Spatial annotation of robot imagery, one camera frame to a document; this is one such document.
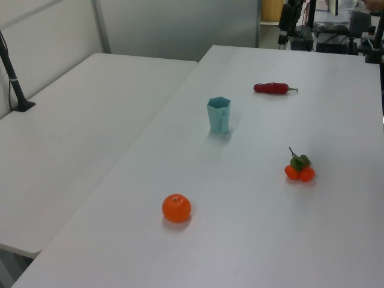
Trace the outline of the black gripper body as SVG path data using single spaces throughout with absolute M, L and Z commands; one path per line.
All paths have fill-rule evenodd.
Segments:
M 283 4 L 280 21 L 279 21 L 279 29 L 281 35 L 287 35 L 290 23 L 293 16 L 293 7 L 290 4 Z

